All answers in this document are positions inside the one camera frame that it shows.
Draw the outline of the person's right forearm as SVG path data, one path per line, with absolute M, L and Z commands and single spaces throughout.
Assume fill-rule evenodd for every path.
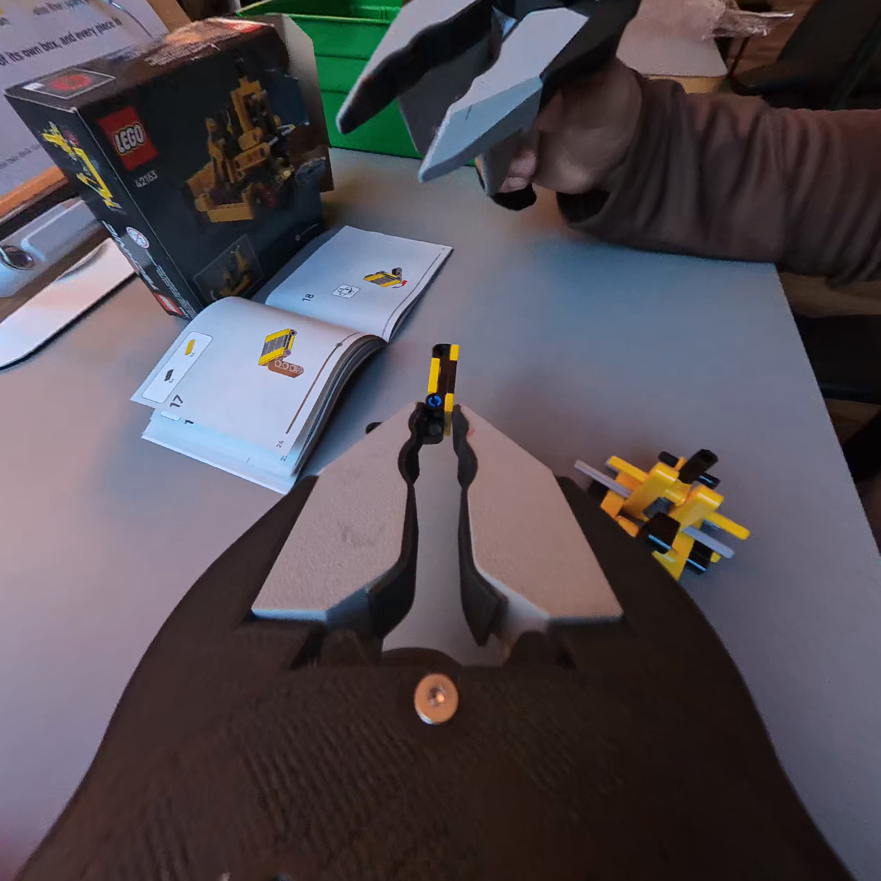
M 635 79 L 641 113 L 620 177 L 559 194 L 567 223 L 631 248 L 879 281 L 879 109 L 774 107 Z

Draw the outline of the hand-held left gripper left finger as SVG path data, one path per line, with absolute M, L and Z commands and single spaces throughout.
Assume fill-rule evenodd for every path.
M 421 420 L 421 403 L 411 403 L 315 477 L 252 602 L 255 626 L 383 641 L 405 619 L 415 596 Z

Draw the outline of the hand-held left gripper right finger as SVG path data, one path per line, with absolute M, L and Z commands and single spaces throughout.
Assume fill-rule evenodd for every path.
M 451 418 L 468 630 L 511 650 L 523 633 L 610 624 L 623 610 L 552 471 L 469 407 Z

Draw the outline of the person's right hand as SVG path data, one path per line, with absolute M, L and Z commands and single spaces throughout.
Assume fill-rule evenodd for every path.
M 593 77 L 566 84 L 522 137 L 501 191 L 604 189 L 633 141 L 641 103 L 639 77 L 617 58 Z

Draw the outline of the black lego box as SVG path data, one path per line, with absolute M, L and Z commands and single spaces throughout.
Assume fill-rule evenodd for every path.
M 77 96 L 6 98 L 168 314 L 253 296 L 325 230 L 328 131 L 292 19 L 207 18 L 91 72 Z

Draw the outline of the small yellow black lego assembly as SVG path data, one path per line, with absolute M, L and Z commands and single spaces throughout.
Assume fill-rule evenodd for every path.
M 437 344 L 432 349 L 424 401 L 413 412 L 417 437 L 423 444 L 439 444 L 450 435 L 459 352 L 456 344 Z

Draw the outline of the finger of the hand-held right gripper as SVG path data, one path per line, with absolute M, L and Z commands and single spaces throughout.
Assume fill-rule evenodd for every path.
M 446 111 L 419 180 L 481 158 L 484 181 L 503 182 L 512 149 L 538 113 L 543 76 L 588 25 L 580 12 L 532 12 L 516 24 L 495 62 Z
M 397 102 L 425 155 L 448 108 L 496 60 L 501 39 L 491 1 L 402 6 L 338 111 L 337 128 L 349 134 Z

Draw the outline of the tan cardboard box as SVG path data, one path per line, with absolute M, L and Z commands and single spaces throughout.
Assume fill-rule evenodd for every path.
M 725 10 L 723 1 L 642 1 L 617 58 L 647 79 L 674 81 L 690 94 L 716 92 L 727 68 L 714 28 Z

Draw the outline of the dark chair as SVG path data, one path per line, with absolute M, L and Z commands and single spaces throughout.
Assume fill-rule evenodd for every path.
M 731 78 L 733 93 L 782 100 L 819 94 L 841 104 L 879 56 L 878 1 L 814 2 L 777 59 Z

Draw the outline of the yellow lego vehicle chassis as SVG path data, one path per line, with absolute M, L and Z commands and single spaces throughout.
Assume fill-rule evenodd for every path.
M 688 458 L 662 451 L 649 469 L 620 457 L 610 457 L 603 468 L 576 460 L 574 468 L 590 478 L 600 509 L 680 580 L 688 570 L 703 574 L 733 558 L 730 541 L 751 535 L 719 511 L 724 498 L 711 473 L 718 460 L 702 448 Z

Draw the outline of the wooden board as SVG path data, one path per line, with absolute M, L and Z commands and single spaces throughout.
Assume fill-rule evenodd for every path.
M 18 187 L 1 195 L 1 222 L 13 219 L 34 205 L 54 204 L 75 194 L 71 183 L 58 167 L 50 167 Z

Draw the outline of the white flat stand base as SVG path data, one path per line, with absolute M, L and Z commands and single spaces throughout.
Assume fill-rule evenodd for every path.
M 105 240 L 71 270 L 1 322 L 1 369 L 25 361 L 134 276 L 116 243 Z

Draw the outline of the lego instruction booklet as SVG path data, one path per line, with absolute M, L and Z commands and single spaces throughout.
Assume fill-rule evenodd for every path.
M 206 307 L 132 397 L 152 408 L 143 439 L 288 493 L 352 376 L 453 251 L 344 226 L 264 301 Z

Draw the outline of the white clamp device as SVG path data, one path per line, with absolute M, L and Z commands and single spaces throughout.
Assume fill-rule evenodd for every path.
M 100 224 L 80 197 L 46 210 L 1 242 L 1 298 L 16 295 L 99 231 Z

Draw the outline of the white printed sheet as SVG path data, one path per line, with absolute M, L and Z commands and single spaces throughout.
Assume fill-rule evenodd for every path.
M 3 1 L 1 3 L 1 195 L 50 168 L 50 160 L 6 99 L 23 84 L 70 98 L 106 81 L 95 59 L 142 47 L 189 22 L 176 2 Z

